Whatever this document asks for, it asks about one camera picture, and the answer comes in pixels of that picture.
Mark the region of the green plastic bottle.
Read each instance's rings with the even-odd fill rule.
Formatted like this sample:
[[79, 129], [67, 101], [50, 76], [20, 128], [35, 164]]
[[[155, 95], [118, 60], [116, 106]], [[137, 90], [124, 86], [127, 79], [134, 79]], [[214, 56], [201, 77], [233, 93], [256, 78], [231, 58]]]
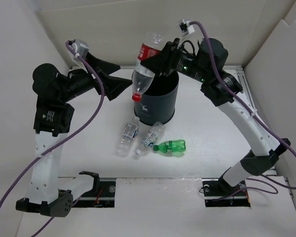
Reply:
[[167, 156], [182, 155], [186, 151], [185, 140], [170, 140], [153, 146], [153, 151]]

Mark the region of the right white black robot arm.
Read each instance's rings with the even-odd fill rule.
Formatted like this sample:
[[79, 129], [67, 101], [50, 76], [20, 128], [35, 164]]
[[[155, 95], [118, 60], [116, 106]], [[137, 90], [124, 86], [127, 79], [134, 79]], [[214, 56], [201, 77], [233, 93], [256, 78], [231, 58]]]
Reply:
[[250, 108], [241, 84], [223, 70], [228, 51], [217, 39], [203, 39], [197, 53], [188, 53], [178, 38], [161, 46], [142, 44], [138, 63], [157, 76], [176, 71], [202, 83], [201, 92], [238, 128], [251, 149], [219, 178], [217, 186], [230, 194], [243, 180], [260, 176], [279, 160], [290, 146], [277, 138]]

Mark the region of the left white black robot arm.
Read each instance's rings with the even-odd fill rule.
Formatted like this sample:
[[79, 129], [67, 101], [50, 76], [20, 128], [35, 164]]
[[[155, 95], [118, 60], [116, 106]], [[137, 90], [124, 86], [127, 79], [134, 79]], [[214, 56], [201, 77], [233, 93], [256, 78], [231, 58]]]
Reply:
[[103, 61], [88, 53], [86, 62], [97, 73], [100, 81], [84, 69], [72, 70], [63, 75], [50, 63], [44, 63], [33, 71], [33, 91], [37, 95], [34, 120], [36, 153], [40, 157], [34, 165], [29, 189], [24, 198], [16, 202], [16, 210], [39, 213], [49, 217], [66, 217], [74, 201], [87, 193], [100, 191], [98, 173], [82, 171], [62, 187], [58, 186], [58, 173], [63, 146], [55, 145], [64, 140], [71, 126], [74, 108], [72, 99], [95, 89], [110, 101], [132, 85], [130, 79], [112, 77], [119, 65]]

